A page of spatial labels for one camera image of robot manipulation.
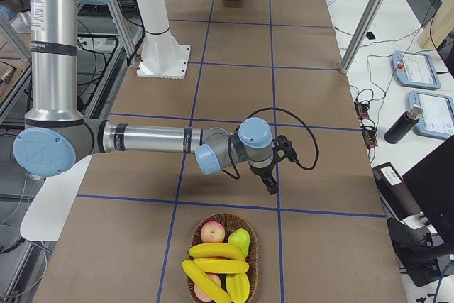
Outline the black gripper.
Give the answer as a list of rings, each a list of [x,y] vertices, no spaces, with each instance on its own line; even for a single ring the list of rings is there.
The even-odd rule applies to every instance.
[[[273,171],[276,165],[274,160],[265,161],[248,161],[251,172],[262,179],[270,195],[277,193],[277,182],[273,176]]]

